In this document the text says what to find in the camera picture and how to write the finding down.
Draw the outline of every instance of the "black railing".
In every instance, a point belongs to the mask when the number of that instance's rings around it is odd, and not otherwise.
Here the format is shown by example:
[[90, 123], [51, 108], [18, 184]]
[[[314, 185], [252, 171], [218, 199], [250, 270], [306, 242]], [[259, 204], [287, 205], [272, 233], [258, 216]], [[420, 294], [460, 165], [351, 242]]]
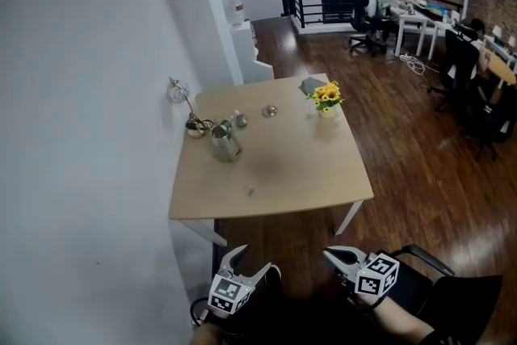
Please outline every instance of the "black railing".
[[[450, 0], [433, 0], [435, 2], [441, 2], [447, 6], [453, 6], [458, 12], [461, 11], [463, 5]], [[305, 25], [311, 23], [350, 23], [352, 18], [352, 0], [321, 0], [315, 3], [305, 3], [304, 0], [289, 0], [287, 4], [294, 4], [295, 10], [288, 11], [288, 15], [295, 15], [302, 28]], [[321, 11], [305, 10], [310, 7], [321, 7]], [[308, 16], [320, 15], [321, 18], [318, 20], [310, 21], [306, 19]]]

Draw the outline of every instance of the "wooden floor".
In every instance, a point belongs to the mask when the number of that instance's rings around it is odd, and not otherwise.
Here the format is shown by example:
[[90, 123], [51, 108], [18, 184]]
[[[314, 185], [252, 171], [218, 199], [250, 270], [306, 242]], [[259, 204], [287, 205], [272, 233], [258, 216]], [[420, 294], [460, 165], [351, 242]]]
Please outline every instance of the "wooden floor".
[[[498, 145], [496, 162], [485, 155], [476, 163], [476, 147], [459, 136], [454, 117], [433, 110], [439, 98], [425, 91], [427, 78], [399, 60], [385, 62], [393, 53], [351, 57], [345, 35], [297, 36], [288, 19], [254, 28], [258, 58], [273, 65], [276, 78], [326, 73], [339, 82], [375, 197], [337, 237], [333, 228], [346, 206], [221, 220], [229, 249], [250, 246], [239, 270], [254, 273], [272, 261], [285, 292], [306, 299], [336, 284], [323, 262], [324, 247], [370, 252], [416, 243], [458, 276], [502, 274], [500, 302], [481, 343], [517, 343], [517, 139]], [[406, 41], [410, 53], [413, 42]], [[439, 85], [435, 75], [430, 78]]]

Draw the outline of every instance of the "flower vase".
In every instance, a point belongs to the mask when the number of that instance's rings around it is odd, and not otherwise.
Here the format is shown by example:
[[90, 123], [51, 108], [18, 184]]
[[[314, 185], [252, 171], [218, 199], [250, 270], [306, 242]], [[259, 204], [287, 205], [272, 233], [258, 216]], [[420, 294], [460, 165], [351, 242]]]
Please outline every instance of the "flower vase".
[[337, 107], [338, 105], [334, 105], [329, 108], [328, 112], [318, 111], [317, 113], [321, 118], [334, 118], [337, 114]]

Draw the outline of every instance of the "black chair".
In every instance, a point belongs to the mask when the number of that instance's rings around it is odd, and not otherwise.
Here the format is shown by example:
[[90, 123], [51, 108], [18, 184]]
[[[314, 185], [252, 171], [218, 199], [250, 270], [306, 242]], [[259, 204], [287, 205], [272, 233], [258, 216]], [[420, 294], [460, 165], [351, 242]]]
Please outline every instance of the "black chair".
[[480, 87], [477, 88], [477, 91], [484, 107], [474, 112], [466, 124], [466, 129], [460, 135], [462, 137], [471, 136], [478, 140], [479, 150], [476, 161], [481, 159], [481, 153], [485, 147], [490, 149], [492, 159], [495, 160], [498, 153], [493, 143], [506, 142], [513, 133], [517, 121], [515, 110], [517, 108], [517, 90], [513, 86], [504, 86], [501, 98], [496, 104], [489, 102]]
[[[441, 112], [446, 105], [452, 105], [463, 112], [471, 100], [469, 87], [471, 74], [479, 59], [479, 51], [471, 44], [477, 40], [477, 33], [470, 27], [456, 24], [456, 34], [453, 31], [445, 31], [445, 62], [440, 71], [440, 81], [444, 89], [430, 86], [428, 93], [432, 91], [442, 94], [445, 98], [435, 108]], [[454, 76], [449, 75], [452, 66], [456, 67]]]
[[435, 330], [453, 335], [462, 345], [476, 343], [485, 330], [501, 292], [502, 276], [454, 277], [454, 271], [416, 245], [388, 254], [413, 255], [443, 274], [435, 284], [400, 262], [397, 283], [388, 296]]
[[353, 16], [351, 25], [359, 33], [364, 33], [364, 37], [350, 37], [348, 44], [351, 45], [353, 40], [358, 42], [350, 47], [350, 54], [352, 54], [357, 48], [366, 46], [371, 51], [374, 57], [377, 54], [377, 49], [380, 49], [384, 53], [386, 52], [386, 45], [384, 42], [375, 39], [375, 33], [378, 29], [381, 29], [383, 20], [386, 20], [385, 16], [374, 15], [368, 17], [365, 7], [368, 6], [370, 0], [352, 0]]

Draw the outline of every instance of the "white wire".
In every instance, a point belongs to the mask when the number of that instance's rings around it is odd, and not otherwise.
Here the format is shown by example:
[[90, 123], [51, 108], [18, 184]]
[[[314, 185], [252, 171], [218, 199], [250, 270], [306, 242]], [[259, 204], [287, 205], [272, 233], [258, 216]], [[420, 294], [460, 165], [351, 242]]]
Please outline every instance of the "white wire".
[[426, 72], [426, 69], [430, 69], [438, 73], [434, 68], [431, 68], [430, 66], [427, 66], [423, 64], [421, 61], [419, 61], [416, 57], [412, 57], [411, 55], [404, 54], [400, 56], [400, 59], [402, 62], [405, 62], [408, 67], [415, 72], [417, 75], [422, 76], [424, 72]]

